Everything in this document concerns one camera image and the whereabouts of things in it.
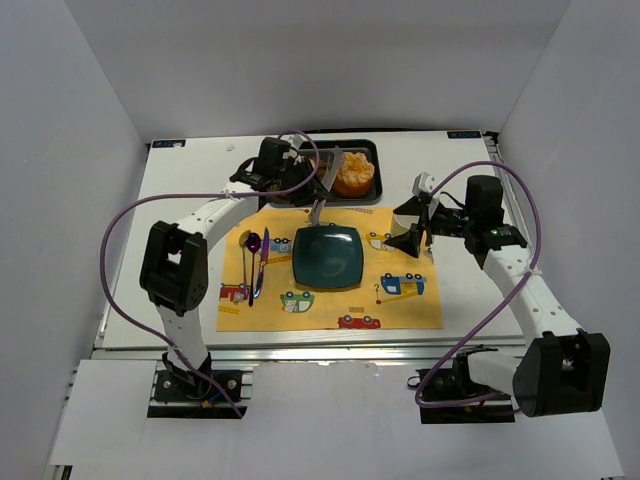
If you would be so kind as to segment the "orange bundt cake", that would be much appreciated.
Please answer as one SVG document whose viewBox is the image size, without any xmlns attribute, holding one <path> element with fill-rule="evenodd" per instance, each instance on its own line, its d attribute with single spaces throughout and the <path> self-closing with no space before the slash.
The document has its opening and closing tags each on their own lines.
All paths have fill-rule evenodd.
<svg viewBox="0 0 640 480">
<path fill-rule="evenodd" d="M 362 152 L 344 152 L 333 190 L 345 198 L 364 197 L 374 181 L 375 166 Z"/>
</svg>

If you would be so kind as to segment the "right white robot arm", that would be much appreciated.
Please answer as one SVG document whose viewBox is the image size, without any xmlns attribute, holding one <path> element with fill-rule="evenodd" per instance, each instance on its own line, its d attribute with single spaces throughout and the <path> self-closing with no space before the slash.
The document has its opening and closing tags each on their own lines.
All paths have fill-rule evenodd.
<svg viewBox="0 0 640 480">
<path fill-rule="evenodd" d="M 509 308 L 527 346 L 524 356 L 516 358 L 461 341 L 445 356 L 452 363 L 448 377 L 437 381 L 437 369 L 425 373 L 416 402 L 422 408 L 453 408 L 507 395 L 528 417 L 597 411 L 604 398 L 609 342 L 601 333 L 584 330 L 535 273 L 535 256 L 520 231 L 505 222 L 502 201 L 499 178 L 474 175 L 467 180 L 464 203 L 446 207 L 435 178 L 422 173 L 411 198 L 394 211 L 412 223 L 386 243 L 406 254 L 417 256 L 420 246 L 436 236 L 463 239 L 503 295 L 489 316 Z"/>
</svg>

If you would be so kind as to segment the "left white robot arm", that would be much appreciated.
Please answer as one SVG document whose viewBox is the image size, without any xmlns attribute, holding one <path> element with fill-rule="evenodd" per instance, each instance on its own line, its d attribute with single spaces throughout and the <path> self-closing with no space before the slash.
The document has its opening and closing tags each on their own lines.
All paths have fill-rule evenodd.
<svg viewBox="0 0 640 480">
<path fill-rule="evenodd" d="M 323 189 L 317 177 L 319 161 L 302 157 L 299 150 L 298 143 L 264 138 L 258 155 L 238 167 L 218 197 L 177 222 L 158 221 L 150 229 L 140 286 L 156 307 L 168 339 L 163 364 L 191 399 L 204 399 L 215 388 L 199 315 L 209 288 L 209 253 L 273 198 L 301 204 Z"/>
</svg>

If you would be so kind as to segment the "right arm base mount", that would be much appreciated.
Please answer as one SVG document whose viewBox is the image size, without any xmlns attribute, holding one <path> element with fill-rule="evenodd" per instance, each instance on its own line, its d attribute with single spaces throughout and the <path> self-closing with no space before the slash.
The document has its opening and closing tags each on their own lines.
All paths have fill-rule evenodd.
<svg viewBox="0 0 640 480">
<path fill-rule="evenodd" d="M 420 394 L 428 403 L 453 402 L 454 406 L 420 408 L 422 425 L 506 424 L 514 423 L 516 413 L 511 397 L 498 396 L 488 386 L 473 383 L 468 373 L 471 353 L 493 351 L 478 346 L 456 353 L 448 367 L 438 369 Z"/>
</svg>

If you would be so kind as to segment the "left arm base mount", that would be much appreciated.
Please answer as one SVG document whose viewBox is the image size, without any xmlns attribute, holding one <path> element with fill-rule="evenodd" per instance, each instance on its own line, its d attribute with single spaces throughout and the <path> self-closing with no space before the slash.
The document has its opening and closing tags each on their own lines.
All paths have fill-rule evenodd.
<svg viewBox="0 0 640 480">
<path fill-rule="evenodd" d="M 241 370 L 217 370 L 214 379 L 229 396 L 242 415 L 247 410 L 248 395 L 243 392 Z M 147 417 L 150 419 L 239 420 L 233 406 L 215 387 L 204 394 L 187 394 L 167 370 L 159 370 L 154 378 Z"/>
</svg>

